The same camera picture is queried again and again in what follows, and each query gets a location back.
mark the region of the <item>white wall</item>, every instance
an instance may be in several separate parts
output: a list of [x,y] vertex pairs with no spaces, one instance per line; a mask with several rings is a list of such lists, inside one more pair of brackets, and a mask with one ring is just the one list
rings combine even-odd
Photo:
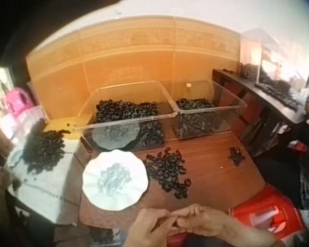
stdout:
[[36,49],[87,25],[145,14],[190,17],[240,33],[263,28],[281,44],[301,76],[308,77],[309,3],[306,0],[123,0],[71,22]]

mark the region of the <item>pink object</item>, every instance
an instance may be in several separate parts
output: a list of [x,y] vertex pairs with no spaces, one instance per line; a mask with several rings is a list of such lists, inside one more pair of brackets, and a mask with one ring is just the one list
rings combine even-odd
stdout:
[[34,106],[29,95],[18,87],[8,92],[6,104],[8,106],[8,112],[13,116],[16,122],[18,122],[17,117],[21,113]]
[[182,247],[188,233],[179,233],[168,237],[167,247]]

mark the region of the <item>table surface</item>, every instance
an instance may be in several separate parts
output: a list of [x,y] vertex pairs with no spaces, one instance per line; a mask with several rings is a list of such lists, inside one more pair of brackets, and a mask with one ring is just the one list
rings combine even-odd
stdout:
[[243,79],[236,74],[230,74],[220,69],[214,69],[213,80],[216,81],[217,83],[220,83],[220,81],[217,81],[219,76],[225,78],[227,81],[230,82],[233,81],[241,85],[243,89],[254,95],[256,99],[258,99],[261,103],[263,103],[265,106],[268,106],[271,110],[276,112],[281,118],[283,118],[284,121],[286,121],[287,124],[297,125],[304,121],[305,111],[303,106],[299,106],[298,110],[294,111],[284,106],[275,98],[264,93],[261,89],[255,87],[254,82],[247,79]]
[[[166,193],[158,182],[152,179],[141,199],[122,211],[99,209],[82,193],[81,221],[95,227],[127,230],[142,208],[175,210],[199,203],[227,211],[264,188],[264,180],[253,160],[231,131],[189,140],[172,139],[163,148],[138,151],[134,154],[144,160],[147,154],[157,155],[166,147],[171,147],[173,151],[178,149],[185,159],[187,173],[180,177],[180,181],[184,181],[184,178],[192,180],[187,199],[176,199],[172,191]],[[245,156],[245,160],[238,167],[228,158],[230,147],[239,147]]]

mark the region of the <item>orange wall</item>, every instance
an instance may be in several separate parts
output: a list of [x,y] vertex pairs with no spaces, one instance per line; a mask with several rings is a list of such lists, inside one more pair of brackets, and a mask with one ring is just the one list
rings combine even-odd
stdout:
[[236,70],[239,46],[238,33],[209,23],[129,17],[70,33],[30,53],[27,64],[40,103],[55,119],[78,115],[105,85],[205,79],[214,68]]

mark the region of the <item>white cloth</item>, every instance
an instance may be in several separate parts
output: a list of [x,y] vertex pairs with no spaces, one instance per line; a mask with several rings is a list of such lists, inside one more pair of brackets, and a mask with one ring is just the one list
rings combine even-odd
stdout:
[[90,155],[80,140],[64,139],[65,155],[53,171],[35,175],[27,173],[27,165],[20,159],[23,146],[16,146],[7,159],[7,169],[22,185],[8,191],[52,223],[77,223],[82,188],[82,173]]

